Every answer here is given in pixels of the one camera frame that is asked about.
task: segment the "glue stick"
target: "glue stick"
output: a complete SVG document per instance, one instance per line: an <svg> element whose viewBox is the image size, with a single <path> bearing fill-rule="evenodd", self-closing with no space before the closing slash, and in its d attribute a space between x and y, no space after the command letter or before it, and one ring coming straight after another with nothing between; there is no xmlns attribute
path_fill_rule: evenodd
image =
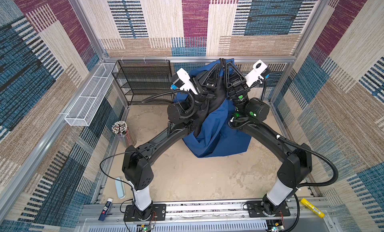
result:
<svg viewBox="0 0 384 232"><path fill-rule="evenodd" d="M300 201L303 205L307 206L308 209L312 210L315 214L317 214L320 218L323 218L324 217L324 213L321 212L318 208L316 208L315 206L313 206L313 204L311 204L308 200L302 198L301 201Z"/></svg>
<svg viewBox="0 0 384 232"><path fill-rule="evenodd" d="M112 198L109 198L107 200L107 203L104 205L103 211L101 211L99 220L104 221L105 217L107 216L107 211L109 209L109 206L111 206L112 201L113 201Z"/></svg>

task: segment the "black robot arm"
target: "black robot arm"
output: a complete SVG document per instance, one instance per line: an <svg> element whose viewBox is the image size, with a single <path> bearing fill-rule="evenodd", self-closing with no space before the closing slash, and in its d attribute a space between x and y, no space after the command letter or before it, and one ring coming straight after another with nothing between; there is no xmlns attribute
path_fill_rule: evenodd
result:
<svg viewBox="0 0 384 232"><path fill-rule="evenodd" d="M306 144L298 145L282 138L268 125L264 124L263 121L269 113L269 105L257 98L248 99L247 93L250 89L265 81L269 75L269 69L266 68L264 63L261 62L262 65L256 63L253 67L254 70L252 70L256 76L246 78L232 63L225 63L223 60L220 60L220 62L220 67L225 71L223 83L226 92L228 92L229 98L236 107L233 118L228 121L229 127L251 135L271 150L282 162L277 172L277 180L272 189L263 197L262 202L264 215L274 216L284 200L291 197L303 185L300 182L312 171L311 154L316 155L316 153L311 151ZM148 189L148 185L154 177L151 165L171 145L186 137L198 127L196 121L199 117L196 117L196 114L204 111L209 106L210 101L222 99L220 96L223 92L219 90L220 79L215 75L220 71L220 67L216 65L210 71L202 73L204 76L198 75L191 79L195 88L187 92L188 99L168 106L168 119L170 122L167 129L137 148L130 146L126 149L122 171L132 186L134 194L133 208L140 219L146 220L152 211L153 202ZM175 88L188 85L186 82L188 79L185 80L181 76L179 78L173 79ZM337 179L336 167L333 168L333 171L336 177L333 177L331 183Z"/></svg>

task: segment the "yellow glue stick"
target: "yellow glue stick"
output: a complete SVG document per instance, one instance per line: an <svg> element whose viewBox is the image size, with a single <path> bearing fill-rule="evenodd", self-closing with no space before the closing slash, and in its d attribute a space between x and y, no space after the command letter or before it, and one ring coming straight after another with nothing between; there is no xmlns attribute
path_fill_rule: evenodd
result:
<svg viewBox="0 0 384 232"><path fill-rule="evenodd" d="M300 201L303 205L307 206L308 209L312 210L315 214L317 214L320 218L323 218L324 217L324 213L321 212L318 208L316 208L315 206L313 206L313 204L311 204L308 200L302 198L301 201Z"/></svg>

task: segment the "blue bag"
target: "blue bag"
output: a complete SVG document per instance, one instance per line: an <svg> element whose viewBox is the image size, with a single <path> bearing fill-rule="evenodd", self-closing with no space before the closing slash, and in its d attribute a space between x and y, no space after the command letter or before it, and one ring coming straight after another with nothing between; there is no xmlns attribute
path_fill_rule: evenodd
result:
<svg viewBox="0 0 384 232"><path fill-rule="evenodd" d="M219 60L212 62L206 66L189 72L190 76L196 76L202 71L209 70ZM223 76L223 69L220 70L219 76ZM185 100L186 94L178 93L174 102L177 100ZM201 125L201 131L197 137L194 133L190 133L183 138L184 143L198 158L227 156L247 151L251 136L237 129L228 127L228 120L235 111L235 106L231 100L225 99L223 103L213 112L208 114L207 118Z"/></svg>

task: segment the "stained floor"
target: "stained floor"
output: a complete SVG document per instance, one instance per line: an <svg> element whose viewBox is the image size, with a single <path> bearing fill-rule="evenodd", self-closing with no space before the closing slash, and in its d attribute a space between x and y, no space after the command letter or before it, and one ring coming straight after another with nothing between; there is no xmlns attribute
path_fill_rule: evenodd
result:
<svg viewBox="0 0 384 232"><path fill-rule="evenodd" d="M148 142L167 126L166 105L133 105L127 124L136 136L135 147ZM265 123L280 132L270 112ZM119 143L117 153L125 148ZM123 155L113 160L112 177L124 178L121 171ZM281 162L256 139L252 138L247 152L212 158L197 158L182 140L164 152L152 166L154 179L150 193L153 201L196 201L211 199L262 198L271 189ZM132 198L131 188L125 185L126 197L118 199L115 181L107 180L101 203L113 198L114 203ZM310 196L300 188L298 196Z"/></svg>

